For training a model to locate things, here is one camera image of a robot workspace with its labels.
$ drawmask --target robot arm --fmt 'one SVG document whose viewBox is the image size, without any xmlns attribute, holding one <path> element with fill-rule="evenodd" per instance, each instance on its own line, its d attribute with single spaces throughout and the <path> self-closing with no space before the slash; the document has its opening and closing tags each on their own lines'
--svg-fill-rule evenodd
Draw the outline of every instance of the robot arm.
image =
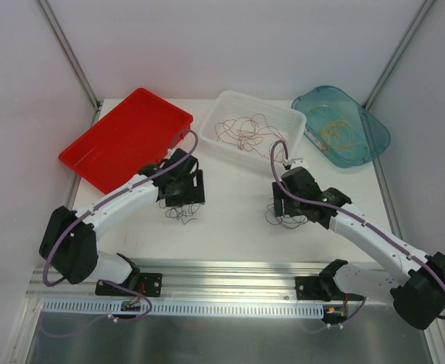
<svg viewBox="0 0 445 364">
<path fill-rule="evenodd" d="M 339 190 L 321 191 L 313 176 L 297 161 L 288 167 L 290 170 L 281 176 L 281 181 L 272 186 L 275 215 L 304 215 L 347 238 L 386 270 L 369 271 L 338 259 L 324 269 L 319 280 L 304 286 L 305 293 L 320 300 L 332 300 L 341 292 L 357 293 L 393 304 L 404 320 L 422 330 L 436 318 L 442 318 L 445 290 L 437 279 L 445 285 L 445 255 L 429 256 L 393 236 L 370 221 Z"/>
<path fill-rule="evenodd" d="M 197 158 L 176 149 L 162 166 L 145 166 L 97 203 L 77 211 L 59 207 L 51 215 L 39 253 L 72 284 L 109 280 L 138 291 L 139 269 L 121 254 L 98 251 L 97 242 L 113 225 L 160 199 L 165 199 L 166 206 L 205 202 Z"/>
</svg>

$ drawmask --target perforated metal strip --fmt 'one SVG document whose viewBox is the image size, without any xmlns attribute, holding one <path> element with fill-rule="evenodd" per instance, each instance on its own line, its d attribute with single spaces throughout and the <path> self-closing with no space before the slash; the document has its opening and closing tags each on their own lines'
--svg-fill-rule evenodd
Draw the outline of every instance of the perforated metal strip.
<svg viewBox="0 0 445 364">
<path fill-rule="evenodd" d="M 46 298 L 44 312 L 66 312 L 85 314 L 132 315 L 135 312 L 121 311 L 123 300 L 90 300 Z M 177 316 L 218 316 L 218 317 L 286 317 L 321 319 L 323 306 L 298 303 L 222 303 L 222 302 L 179 302 L 153 301 L 150 315 Z M 147 303 L 140 303 L 140 312 L 148 309 Z"/>
</svg>

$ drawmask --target tangled black wire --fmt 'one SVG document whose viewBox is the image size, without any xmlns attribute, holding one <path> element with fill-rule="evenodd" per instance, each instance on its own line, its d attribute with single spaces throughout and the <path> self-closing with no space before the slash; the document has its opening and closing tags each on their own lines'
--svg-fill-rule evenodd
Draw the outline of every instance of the tangled black wire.
<svg viewBox="0 0 445 364">
<path fill-rule="evenodd" d="M 181 207 L 176 207 L 176 206 L 167 207 L 167 206 L 163 206 L 163 202 L 164 202 L 164 200 L 161 199 L 160 202 L 158 203 L 158 205 L 160 206 L 161 209 L 167 209 L 165 211 L 165 216 L 167 218 L 173 218 L 174 220 L 182 221 L 182 224 L 184 224 L 184 225 L 188 224 L 192 220 L 197 219 L 197 218 L 194 218 L 193 216 L 200 209 L 199 203 L 192 203 L 190 205 L 184 205 Z"/>
<path fill-rule="evenodd" d="M 266 206 L 265 218 L 269 224 L 274 226 L 280 225 L 288 230 L 299 228 L 301 225 L 308 222 L 308 219 L 305 216 L 276 216 L 274 213 L 274 203 Z"/>
</svg>

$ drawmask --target translucent blue basket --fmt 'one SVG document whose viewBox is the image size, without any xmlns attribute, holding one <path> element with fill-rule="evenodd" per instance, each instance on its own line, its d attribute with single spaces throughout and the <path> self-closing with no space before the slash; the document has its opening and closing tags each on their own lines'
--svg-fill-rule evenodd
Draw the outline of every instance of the translucent blue basket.
<svg viewBox="0 0 445 364">
<path fill-rule="evenodd" d="M 306 115 L 304 134 L 338 167 L 369 163 L 389 146 L 387 128 L 336 87 L 317 87 L 291 108 Z"/>
</svg>

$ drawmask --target gray floor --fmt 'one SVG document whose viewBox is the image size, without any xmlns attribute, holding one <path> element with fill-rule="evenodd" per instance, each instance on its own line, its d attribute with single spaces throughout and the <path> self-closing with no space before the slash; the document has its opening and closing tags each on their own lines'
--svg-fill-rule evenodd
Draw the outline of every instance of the gray floor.
<svg viewBox="0 0 445 364">
<path fill-rule="evenodd" d="M 43 314 L 51 333 L 77 330 L 95 316 Z M 383 306 L 366 306 L 343 330 L 320 334 L 317 320 L 148 316 L 141 322 L 96 322 L 74 337 L 36 333 L 29 364 L 39 363 L 432 363 L 424 334 Z"/>
</svg>

